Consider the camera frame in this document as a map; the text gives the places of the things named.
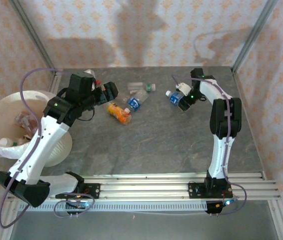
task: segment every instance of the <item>gray tabletop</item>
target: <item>gray tabletop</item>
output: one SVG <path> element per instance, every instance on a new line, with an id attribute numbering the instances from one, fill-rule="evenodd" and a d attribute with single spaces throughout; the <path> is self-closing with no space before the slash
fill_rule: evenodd
<path id="1" fill-rule="evenodd" d="M 76 121 L 70 128 L 73 147 L 60 164 L 46 167 L 42 175 L 60 175 L 67 171 L 91 176 L 100 174 L 156 174 L 206 172 L 212 159 L 213 135 L 209 128 L 212 105 L 198 101 L 182 112 L 172 105 L 165 92 L 175 89 L 171 74 L 190 76 L 194 67 L 139 67 L 93 69 L 97 79 L 116 83 L 127 93 L 127 83 L 155 83 L 132 120 L 123 125 L 102 106 L 95 108 L 91 121 Z M 239 92 L 229 67 L 204 67 L 205 75 L 213 75 L 218 84 L 233 97 Z M 63 76 L 59 89 L 68 86 Z M 92 112 L 85 112 L 88 119 Z M 242 128 L 230 153 L 229 172 L 261 171 L 258 153 L 244 113 Z"/>

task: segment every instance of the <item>white trash bin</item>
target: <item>white trash bin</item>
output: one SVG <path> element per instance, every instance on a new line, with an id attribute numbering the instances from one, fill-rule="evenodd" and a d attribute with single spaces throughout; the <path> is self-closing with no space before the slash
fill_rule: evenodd
<path id="1" fill-rule="evenodd" d="M 42 118 L 43 110 L 47 102 L 55 97 L 51 92 L 47 91 L 24 91 L 24 98 L 29 107 L 36 113 L 39 119 Z M 0 140 L 2 138 L 19 139 L 26 135 L 26 130 L 14 124 L 15 117 L 27 109 L 24 106 L 19 92 L 13 93 L 0 100 Z M 18 146 L 3 147 L 0 145 L 0 156 L 8 159 L 19 159 L 29 142 Z M 67 132 L 53 149 L 45 167 L 52 167 L 61 163 L 71 152 L 73 140 L 69 132 Z"/>

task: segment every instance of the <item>metal frame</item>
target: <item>metal frame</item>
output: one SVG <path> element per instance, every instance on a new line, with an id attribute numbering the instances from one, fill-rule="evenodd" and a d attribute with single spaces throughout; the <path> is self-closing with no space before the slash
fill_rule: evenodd
<path id="1" fill-rule="evenodd" d="M 39 54 L 41 55 L 43 61 L 48 68 L 54 69 L 53 62 L 51 61 L 48 53 L 46 52 L 44 45 L 42 44 L 39 36 L 37 35 L 34 26 L 32 25 L 30 19 L 28 18 L 26 12 L 24 11 L 19 0 L 9 0 L 12 8 L 15 10 L 17 16 L 19 17 L 22 25 L 24 26 L 26 32 L 28 33 L 33 44 L 37 48 Z"/>
<path id="2" fill-rule="evenodd" d="M 243 45 L 237 59 L 235 60 L 231 71 L 233 73 L 236 73 L 241 64 L 243 63 L 245 57 L 247 56 L 247 54 L 249 53 L 250 49 L 252 48 L 255 40 L 257 39 L 258 35 L 260 34 L 263 26 L 265 25 L 268 17 L 271 15 L 271 13 L 273 12 L 273 9 L 276 5 L 276 3 L 278 2 L 278 0 L 268 0 L 264 6 L 264 8 L 262 9 L 255 25 L 253 26 L 245 44 Z"/>
<path id="3" fill-rule="evenodd" d="M 94 212 L 180 212 L 204 211 L 207 200 L 221 200 L 189 198 L 188 183 L 203 182 L 205 176 L 206 173 L 124 174 L 96 175 L 84 179 L 86 183 L 101 184 L 99 199 L 92 209 Z M 229 180 L 246 189 L 248 201 L 268 201 L 278 239 L 283 240 L 283 203 L 276 182 L 266 180 L 262 172 L 229 173 Z M 233 186 L 233 193 L 238 200 L 244 199 L 243 191 L 236 186 Z M 50 197 L 38 208 L 30 207 L 28 211 L 52 212 L 58 201 Z M 3 222 L 11 222 L 25 206 L 19 199 L 9 197 L 4 206 Z M 57 211 L 65 210 L 64 205 L 57 208 Z M 0 229 L 0 240 L 9 240 L 12 230 L 13 227 Z"/>

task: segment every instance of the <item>orange bottle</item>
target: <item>orange bottle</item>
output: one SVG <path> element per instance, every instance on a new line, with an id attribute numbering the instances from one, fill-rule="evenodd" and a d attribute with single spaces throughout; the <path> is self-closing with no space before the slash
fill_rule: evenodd
<path id="1" fill-rule="evenodd" d="M 126 125 L 131 121 L 132 115 L 129 113 L 128 109 L 123 110 L 117 104 L 111 102 L 107 102 L 105 105 L 107 112 L 117 118 L 122 124 Z"/>

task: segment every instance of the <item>trash bin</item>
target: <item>trash bin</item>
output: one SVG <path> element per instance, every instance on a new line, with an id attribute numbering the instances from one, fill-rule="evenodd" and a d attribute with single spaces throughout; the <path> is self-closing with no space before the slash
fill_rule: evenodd
<path id="1" fill-rule="evenodd" d="M 27 104 L 36 113 L 39 119 L 44 115 L 43 110 L 47 102 L 56 96 L 51 92 L 33 90 L 24 91 L 23 94 Z M 13 93 L 0 100 L 0 140 L 2 138 L 19 139 L 27 134 L 23 128 L 14 124 L 15 117 L 22 111 L 27 112 L 27 109 L 21 100 L 19 92 Z M 28 145 L 29 142 L 12 147 L 3 147 L 0 145 L 0 157 L 19 159 Z M 72 137 L 70 133 L 67 132 L 52 151 L 45 167 L 52 167 L 61 163 L 70 153 L 72 146 Z"/>

